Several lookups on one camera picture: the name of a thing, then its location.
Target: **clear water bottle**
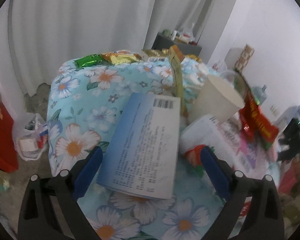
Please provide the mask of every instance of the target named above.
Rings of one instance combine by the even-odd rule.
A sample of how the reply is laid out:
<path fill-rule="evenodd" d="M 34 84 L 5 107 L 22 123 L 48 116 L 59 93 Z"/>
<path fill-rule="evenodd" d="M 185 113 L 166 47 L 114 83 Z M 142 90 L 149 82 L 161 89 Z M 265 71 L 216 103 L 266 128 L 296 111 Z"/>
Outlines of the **clear water bottle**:
<path fill-rule="evenodd" d="M 251 88 L 252 95 L 254 96 L 258 106 L 261 106 L 267 99 L 267 94 L 265 92 L 266 88 L 266 85 L 264 85 L 263 87 L 256 86 Z"/>

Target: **silver screw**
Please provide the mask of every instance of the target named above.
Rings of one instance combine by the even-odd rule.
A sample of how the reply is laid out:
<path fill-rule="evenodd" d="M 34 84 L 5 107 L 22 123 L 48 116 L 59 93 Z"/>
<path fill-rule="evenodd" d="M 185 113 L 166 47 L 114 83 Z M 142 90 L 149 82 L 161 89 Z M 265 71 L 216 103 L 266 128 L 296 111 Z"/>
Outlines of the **silver screw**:
<path fill-rule="evenodd" d="M 242 177 L 243 177 L 242 171 L 236 171 L 234 174 L 235 174 L 238 178 L 242 178 Z"/>
<path fill-rule="evenodd" d="M 38 179 L 38 175 L 34 174 L 30 178 L 32 181 L 36 181 Z"/>
<path fill-rule="evenodd" d="M 267 174 L 267 175 L 266 175 L 266 180 L 267 180 L 267 181 L 272 181 L 271 175 L 268 175 L 268 174 Z"/>
<path fill-rule="evenodd" d="M 62 171 L 60 172 L 60 176 L 61 176 L 61 177 L 66 177 L 66 176 L 68 176 L 68 174 L 69 174 L 69 171 L 68 171 L 68 170 L 62 170 Z"/>

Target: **box with barcode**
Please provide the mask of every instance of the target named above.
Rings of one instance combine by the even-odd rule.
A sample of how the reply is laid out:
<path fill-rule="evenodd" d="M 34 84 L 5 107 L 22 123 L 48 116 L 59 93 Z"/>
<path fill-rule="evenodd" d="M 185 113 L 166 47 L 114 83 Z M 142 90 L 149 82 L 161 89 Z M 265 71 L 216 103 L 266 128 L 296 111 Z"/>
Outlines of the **box with barcode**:
<path fill-rule="evenodd" d="M 131 94 L 104 154 L 97 183 L 170 199 L 177 162 L 180 98 Z"/>

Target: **curtain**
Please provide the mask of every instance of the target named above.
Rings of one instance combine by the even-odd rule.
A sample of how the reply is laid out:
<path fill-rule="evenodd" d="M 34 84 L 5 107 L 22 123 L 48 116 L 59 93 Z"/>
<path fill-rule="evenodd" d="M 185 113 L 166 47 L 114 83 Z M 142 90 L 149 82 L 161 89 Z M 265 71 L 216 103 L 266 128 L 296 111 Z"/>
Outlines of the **curtain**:
<path fill-rule="evenodd" d="M 159 31 L 198 23 L 206 0 L 11 0 L 8 37 L 24 94 L 51 84 L 63 62 L 151 48 Z"/>

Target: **wall outlet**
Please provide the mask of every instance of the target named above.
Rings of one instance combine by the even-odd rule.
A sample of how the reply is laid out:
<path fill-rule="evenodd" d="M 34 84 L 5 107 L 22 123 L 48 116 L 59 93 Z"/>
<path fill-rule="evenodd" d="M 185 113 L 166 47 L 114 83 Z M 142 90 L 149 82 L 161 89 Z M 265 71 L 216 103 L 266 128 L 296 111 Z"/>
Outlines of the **wall outlet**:
<path fill-rule="evenodd" d="M 272 112 L 272 114 L 277 117 L 279 115 L 279 110 L 277 109 L 277 107 L 275 105 L 270 107 L 270 111 Z"/>

